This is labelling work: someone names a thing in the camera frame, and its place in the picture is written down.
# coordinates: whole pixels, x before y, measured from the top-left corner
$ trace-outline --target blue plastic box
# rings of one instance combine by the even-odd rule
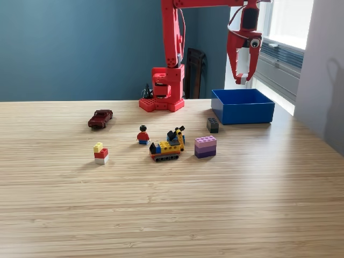
[[[273,120],[275,103],[256,89],[213,90],[211,108],[223,125]]]

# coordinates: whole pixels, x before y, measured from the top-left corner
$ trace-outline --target pink lego brick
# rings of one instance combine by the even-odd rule
[[[197,146],[198,148],[210,147],[216,144],[217,140],[212,135],[195,139],[195,146]]]

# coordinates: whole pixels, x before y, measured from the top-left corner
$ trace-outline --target googly eye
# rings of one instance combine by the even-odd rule
[[[260,40],[259,39],[253,39],[251,40],[251,47],[256,48],[260,46]]]

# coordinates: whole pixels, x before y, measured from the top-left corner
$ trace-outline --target toy car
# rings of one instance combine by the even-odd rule
[[[88,121],[88,126],[92,128],[106,128],[112,117],[113,113],[111,110],[97,110],[91,120]]]

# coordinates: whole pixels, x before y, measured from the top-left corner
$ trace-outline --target cable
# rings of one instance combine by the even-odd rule
[[[185,48],[185,29],[186,29],[186,25],[185,25],[185,20],[184,20],[184,15],[183,15],[182,9],[178,8],[178,10],[181,12],[181,16],[182,16],[182,20],[183,20],[183,42],[182,42],[182,60],[183,60],[184,48]]]

